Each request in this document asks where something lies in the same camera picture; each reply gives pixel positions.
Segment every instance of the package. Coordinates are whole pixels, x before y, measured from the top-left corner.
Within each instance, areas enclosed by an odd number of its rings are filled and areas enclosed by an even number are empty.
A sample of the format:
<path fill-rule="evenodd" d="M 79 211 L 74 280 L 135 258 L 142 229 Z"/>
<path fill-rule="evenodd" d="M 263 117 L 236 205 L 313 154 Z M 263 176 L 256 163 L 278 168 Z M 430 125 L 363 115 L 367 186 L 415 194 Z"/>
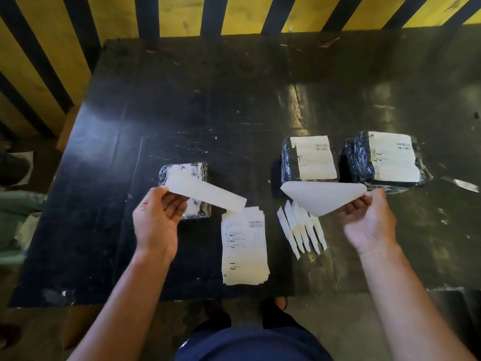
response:
<path fill-rule="evenodd" d="M 402 193 L 432 179 L 416 139 L 406 134 L 360 132 L 354 139 L 346 139 L 342 156 L 349 167 L 350 182 L 363 183 L 368 190 Z"/>
<path fill-rule="evenodd" d="M 281 182 L 339 181 L 328 136 L 288 137 L 282 144 Z"/>
<path fill-rule="evenodd" d="M 205 162 L 169 164 L 163 166 L 159 171 L 159 186 L 165 185 L 169 173 L 174 171 L 176 174 L 181 173 L 183 175 L 194 176 L 205 182 L 207 182 L 208 179 L 208 164 Z M 187 200 L 187 209 L 184 212 L 184 215 L 182 215 L 181 220 L 209 218 L 211 215 L 211 209 L 210 204 L 190 198 Z"/>

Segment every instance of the yellow wall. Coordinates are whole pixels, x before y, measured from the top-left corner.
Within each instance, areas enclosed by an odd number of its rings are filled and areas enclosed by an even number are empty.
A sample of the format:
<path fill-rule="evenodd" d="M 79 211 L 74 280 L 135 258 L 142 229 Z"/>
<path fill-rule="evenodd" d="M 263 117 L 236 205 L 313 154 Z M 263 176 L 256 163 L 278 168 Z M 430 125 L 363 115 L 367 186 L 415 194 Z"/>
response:
<path fill-rule="evenodd" d="M 291 0 L 291 5 L 286 5 L 285 0 L 153 1 L 155 7 L 142 6 L 145 0 L 84 0 L 84 7 L 79 7 L 79 0 L 68 3 L 64 0 L 0 0 L 0 72 L 3 75 L 0 75 L 0 120 L 3 125 L 20 137 L 47 136 L 24 118 L 22 113 L 28 111 L 30 121 L 32 116 L 39 119 L 47 131 L 58 136 L 65 112 L 82 101 L 105 39 L 145 37 L 142 35 L 145 31 L 141 32 L 145 25 L 156 25 L 157 29 L 151 30 L 155 30 L 158 37 L 199 36 L 202 24 L 206 23 L 203 16 L 212 15 L 204 14 L 207 8 L 217 12 L 213 17 L 218 18 L 221 28 L 213 32 L 222 35 L 261 33 L 268 24 L 268 15 L 280 15 L 274 18 L 274 25 L 270 24 L 269 32 L 283 33 L 318 32 L 328 21 L 330 29 L 334 24 L 337 31 L 382 29 L 392 18 L 404 20 L 394 25 L 398 28 L 439 26 L 447 21 L 450 24 L 481 23 L 481 11 L 469 10 L 476 7 L 476 3 L 470 3 L 472 0 L 426 0 L 415 6 L 415 10 L 403 7 L 410 0 Z M 354 11 L 345 7 L 349 1 L 357 1 Z M 219 11 L 221 4 L 225 10 Z M 341 18 L 343 22 L 332 20 L 337 18 L 331 17 L 333 12 L 334 15 L 346 13 Z M 38 48 L 32 46 L 29 35 L 36 39 Z M 45 62 L 50 63 L 50 69 L 40 70 Z M 52 87 L 55 83 L 63 86 L 63 95 Z"/>

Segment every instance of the clear plastic wrap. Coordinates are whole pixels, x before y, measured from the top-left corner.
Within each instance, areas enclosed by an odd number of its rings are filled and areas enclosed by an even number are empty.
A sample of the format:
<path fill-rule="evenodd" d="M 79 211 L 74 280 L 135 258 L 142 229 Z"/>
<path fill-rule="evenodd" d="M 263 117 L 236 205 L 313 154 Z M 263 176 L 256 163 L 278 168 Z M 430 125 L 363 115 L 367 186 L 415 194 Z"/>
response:
<path fill-rule="evenodd" d="M 288 137 L 282 144 L 281 183 L 338 182 L 339 169 L 335 158 L 327 136 Z"/>
<path fill-rule="evenodd" d="M 397 148 L 409 151 L 412 147 L 412 151 L 414 152 L 414 166 L 419 171 L 418 180 L 412 182 L 403 180 L 380 180 L 378 178 L 379 172 L 376 171 L 373 162 L 380 162 L 382 158 L 376 158 L 376 151 L 372 150 L 370 147 L 370 137 L 372 138 L 373 134 L 376 133 L 379 134 L 379 132 L 363 131 L 354 139 L 346 139 L 344 142 L 342 156 L 347 161 L 349 167 L 349 174 L 351 176 L 349 180 L 350 182 L 361 182 L 366 185 L 368 190 L 384 188 L 388 194 L 397 194 L 402 193 L 409 188 L 422 187 L 432 179 L 432 175 L 422 162 L 421 151 L 416 138 L 412 136 L 404 136 L 410 137 L 410 142 L 398 143 Z"/>
<path fill-rule="evenodd" d="M 163 166 L 159 171 L 159 186 L 163 186 L 167 181 L 169 172 L 172 169 L 185 170 L 187 174 L 200 178 L 202 181 L 207 182 L 208 179 L 208 164 L 205 162 L 197 163 L 185 163 L 185 164 L 168 164 Z M 190 198 L 187 200 L 187 209 L 182 216 L 184 219 L 200 219 L 209 218 L 211 215 L 211 205 L 203 201 Z"/>

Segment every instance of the table surface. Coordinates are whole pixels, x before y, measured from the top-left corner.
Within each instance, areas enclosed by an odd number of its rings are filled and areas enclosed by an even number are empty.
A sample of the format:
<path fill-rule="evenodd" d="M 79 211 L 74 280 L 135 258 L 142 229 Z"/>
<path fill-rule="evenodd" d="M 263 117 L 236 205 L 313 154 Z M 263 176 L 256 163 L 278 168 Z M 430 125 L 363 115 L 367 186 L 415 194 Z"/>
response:
<path fill-rule="evenodd" d="M 389 197 L 423 284 L 480 288 L 480 196 L 440 180 L 481 183 L 480 32 L 345 32 L 329 48 L 319 45 L 337 34 L 108 41 L 10 306 L 104 303 L 135 248 L 133 208 L 163 165 L 198 161 L 264 211 L 271 275 L 222 284 L 224 210 L 214 207 L 179 224 L 161 300 L 366 291 L 335 215 L 321 218 L 328 250 L 299 261 L 276 216 L 282 141 L 329 135 L 340 151 L 362 130 L 417 137 L 435 177 Z"/>

